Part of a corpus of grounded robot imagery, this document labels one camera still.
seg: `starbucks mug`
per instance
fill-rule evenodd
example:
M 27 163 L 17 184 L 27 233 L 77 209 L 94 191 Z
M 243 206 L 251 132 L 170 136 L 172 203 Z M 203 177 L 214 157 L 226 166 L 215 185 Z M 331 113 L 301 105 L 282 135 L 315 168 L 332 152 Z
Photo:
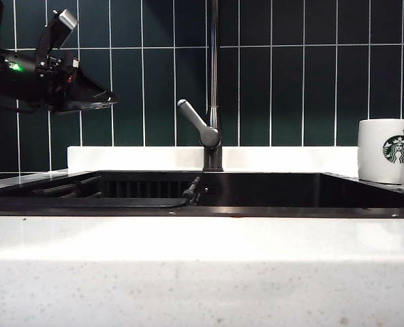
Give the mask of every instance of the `starbucks mug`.
M 404 119 L 369 119 L 359 122 L 359 179 L 404 185 L 403 130 Z

